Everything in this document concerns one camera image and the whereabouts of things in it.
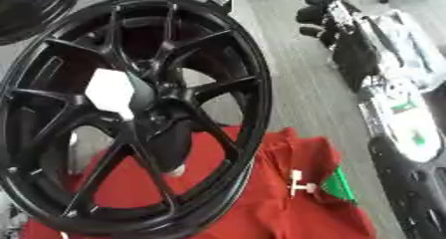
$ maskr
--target gray floor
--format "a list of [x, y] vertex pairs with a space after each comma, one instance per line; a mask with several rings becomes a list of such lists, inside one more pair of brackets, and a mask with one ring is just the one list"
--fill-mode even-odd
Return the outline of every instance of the gray floor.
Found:
[[[78, 9], [101, 0], [81, 0]], [[367, 11], [400, 8], [417, 18], [439, 46], [446, 45], [446, 0], [349, 0]], [[343, 167], [360, 206], [372, 218], [378, 238], [404, 238], [396, 223], [366, 151], [367, 134], [350, 93], [327, 65], [327, 51], [301, 37], [294, 22], [302, 0], [235, 0], [238, 19], [262, 47], [274, 82], [274, 112], [270, 130], [292, 126], [301, 136], [326, 135], [343, 154]], [[28, 42], [0, 47], [0, 76]], [[231, 106], [209, 110], [227, 120]]]

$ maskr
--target white tag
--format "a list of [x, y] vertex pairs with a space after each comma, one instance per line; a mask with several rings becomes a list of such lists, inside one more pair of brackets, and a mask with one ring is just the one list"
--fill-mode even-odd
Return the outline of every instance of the white tag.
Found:
[[96, 69], [86, 89], [86, 95], [102, 111], [120, 114], [125, 120], [133, 119], [129, 108], [134, 88], [124, 72]]

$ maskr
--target red cloth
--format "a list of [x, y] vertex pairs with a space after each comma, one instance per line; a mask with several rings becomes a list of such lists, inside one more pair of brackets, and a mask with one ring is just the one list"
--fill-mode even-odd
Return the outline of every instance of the red cloth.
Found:
[[[238, 128], [225, 130], [234, 137]], [[178, 193], [187, 190], [216, 167], [222, 153], [213, 137], [207, 133], [197, 133], [186, 162], [186, 173], [177, 179], [169, 178], [169, 184]], [[300, 184], [321, 184], [338, 164], [339, 154], [323, 137], [297, 138], [290, 128], [268, 133], [258, 150], [252, 176], [241, 197], [218, 222], [193, 238], [375, 238], [372, 225], [364, 213], [349, 202], [334, 198], [322, 190], [317, 190], [315, 194], [298, 191], [293, 199], [290, 198], [287, 185], [291, 169], [303, 172]], [[104, 182], [95, 200], [102, 206], [136, 207], [158, 202], [160, 198], [153, 194], [153, 184], [146, 172], [128, 158]], [[27, 224], [22, 236], [24, 239], [62, 238], [58, 232], [34, 220]]]

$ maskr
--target black wheel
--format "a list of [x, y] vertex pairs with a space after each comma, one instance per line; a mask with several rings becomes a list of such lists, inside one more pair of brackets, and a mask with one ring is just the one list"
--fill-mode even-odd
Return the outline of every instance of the black wheel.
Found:
[[78, 0], [0, 0], [0, 45], [27, 39], [64, 16]]
[[[215, 82], [185, 86], [182, 68]], [[125, 113], [103, 109], [90, 93], [98, 69], [126, 76], [133, 94]], [[93, 5], [49, 28], [5, 77], [1, 184], [20, 208], [60, 231], [183, 238], [215, 221], [243, 190], [268, 125], [270, 85], [253, 39], [206, 4], [110, 0]], [[113, 86], [105, 88], [116, 93]], [[235, 140], [202, 107], [227, 93], [238, 97], [243, 113]], [[176, 195], [163, 174], [184, 163], [192, 124], [213, 135], [225, 157], [208, 177]], [[63, 185], [64, 172], [42, 163], [54, 144], [81, 125], [94, 126], [113, 141], [84, 185], [71, 192]], [[183, 144], [171, 146], [172, 137]], [[147, 170], [163, 200], [131, 209], [95, 204], [99, 186], [128, 155]]]

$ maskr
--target wheel rim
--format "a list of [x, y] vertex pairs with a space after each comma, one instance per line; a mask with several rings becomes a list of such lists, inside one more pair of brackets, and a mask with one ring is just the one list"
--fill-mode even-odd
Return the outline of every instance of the wheel rim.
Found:
[[[146, 31], [159, 26], [160, 32], [152, 36], [161, 36], [162, 40], [153, 41], [157, 48], [147, 49], [148, 54], [139, 57], [130, 51], [132, 45], [125, 45], [125, 39], [131, 39], [129, 33], [135, 29]], [[224, 49], [213, 51], [215, 46]], [[233, 70], [219, 67], [221, 61], [215, 63], [217, 55], [231, 62], [225, 66]], [[181, 81], [176, 81], [176, 72], [184, 65], [197, 71], [213, 68], [205, 73], [217, 82], [193, 88], [182, 86]], [[76, 71], [71, 73], [75, 74], [69, 74], [73, 68]], [[92, 97], [87, 97], [86, 79], [97, 68], [122, 71], [130, 79], [136, 78], [129, 105], [134, 119], [100, 111]], [[146, 94], [147, 88], [154, 95], [149, 103], [138, 97]], [[201, 107], [229, 92], [239, 95], [239, 104], [243, 104], [244, 118], [236, 140], [231, 140]], [[50, 28], [19, 57], [5, 78], [2, 94], [5, 172], [1, 181], [5, 191], [23, 210], [49, 226], [95, 235], [143, 232], [182, 237], [218, 218], [246, 183], [271, 109], [270, 79], [254, 41], [226, 15], [192, 0], [111, 0], [77, 12]], [[29, 110], [38, 116], [30, 119]], [[153, 112], [165, 113], [167, 119], [148, 129], [144, 125], [152, 119]], [[32, 132], [17, 130], [20, 121], [36, 124], [36, 128], [29, 129]], [[183, 195], [175, 195], [162, 173], [181, 164], [187, 151], [170, 156], [173, 163], [163, 163], [143, 142], [154, 145], [155, 137], [191, 121], [198, 121], [219, 141], [226, 159], [204, 181]], [[40, 159], [56, 139], [82, 124], [111, 135], [113, 142], [91, 177], [78, 192], [70, 194], [49, 179], [51, 175], [41, 167]], [[94, 193], [122, 161], [127, 152], [123, 150], [129, 146], [134, 150], [133, 158], [155, 182], [162, 202], [124, 210], [94, 204]]]
[[25, 40], [64, 16], [78, 0], [0, 0], [0, 45]]

